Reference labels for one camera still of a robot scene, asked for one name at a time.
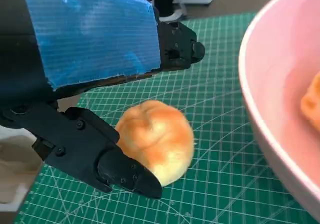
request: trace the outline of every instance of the bun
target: bun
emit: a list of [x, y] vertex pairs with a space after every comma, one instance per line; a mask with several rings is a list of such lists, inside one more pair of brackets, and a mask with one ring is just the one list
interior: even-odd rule
[[115, 129], [123, 153], [148, 168], [162, 186], [187, 171], [194, 155], [194, 134], [179, 110], [146, 101], [124, 112]]
[[305, 117], [320, 132], [320, 72], [314, 77], [300, 107]]

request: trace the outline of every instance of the bowl rim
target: bowl rim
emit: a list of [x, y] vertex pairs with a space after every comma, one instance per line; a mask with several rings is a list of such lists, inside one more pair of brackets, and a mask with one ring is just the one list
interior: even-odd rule
[[267, 140], [270, 147], [276, 153], [276, 155], [281, 159], [282, 163], [286, 166], [288, 170], [290, 170], [298, 179], [298, 181], [309, 190], [314, 197], [318, 199], [320, 202], [320, 187], [318, 187], [307, 175], [303, 172], [303, 170], [294, 162], [293, 159], [288, 155], [288, 153], [281, 147], [280, 143], [273, 136], [270, 129], [267, 127], [266, 123], [262, 119], [260, 115], [256, 103], [251, 95], [249, 84], [246, 76], [246, 51], [247, 44], [251, 37], [252, 32], [254, 31], [256, 25], [259, 23], [261, 18], [267, 13], [276, 3], [280, 0], [271, 0], [269, 1], [253, 18], [252, 22], [248, 26], [244, 37], [241, 42], [240, 51], [239, 51], [239, 64], [238, 64], [238, 72], [239, 72], [239, 80], [240, 85], [242, 87], [243, 97], [248, 106], [248, 110], [255, 120], [257, 126], [260, 128], [262, 135]]

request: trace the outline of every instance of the grid lines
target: grid lines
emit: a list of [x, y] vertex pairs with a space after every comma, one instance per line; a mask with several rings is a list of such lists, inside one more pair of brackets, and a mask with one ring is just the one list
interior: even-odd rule
[[16, 224], [316, 224], [287, 192], [254, 141], [238, 82], [238, 53], [254, 13], [188, 20], [206, 47], [190, 69], [100, 87], [80, 98], [115, 126], [148, 99], [189, 120], [194, 158], [185, 175], [148, 200], [115, 188], [109, 194], [44, 165]]

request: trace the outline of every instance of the screw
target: screw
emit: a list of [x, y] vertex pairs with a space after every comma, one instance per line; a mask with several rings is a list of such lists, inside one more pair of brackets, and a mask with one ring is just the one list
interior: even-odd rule
[[55, 155], [57, 157], [62, 157], [66, 154], [66, 149], [65, 147], [61, 147], [61, 148], [58, 148], [58, 150], [55, 152]]
[[82, 130], [83, 128], [85, 128], [85, 122], [82, 121], [82, 120], [78, 120], [77, 123], [76, 123], [76, 128], [78, 130]]

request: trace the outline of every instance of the round bread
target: round bread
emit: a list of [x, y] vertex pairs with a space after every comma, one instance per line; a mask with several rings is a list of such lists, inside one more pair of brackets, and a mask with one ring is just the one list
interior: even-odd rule
[[148, 168], [162, 186], [187, 171], [194, 155], [194, 133], [179, 110], [146, 101], [124, 112], [115, 129], [123, 153]]

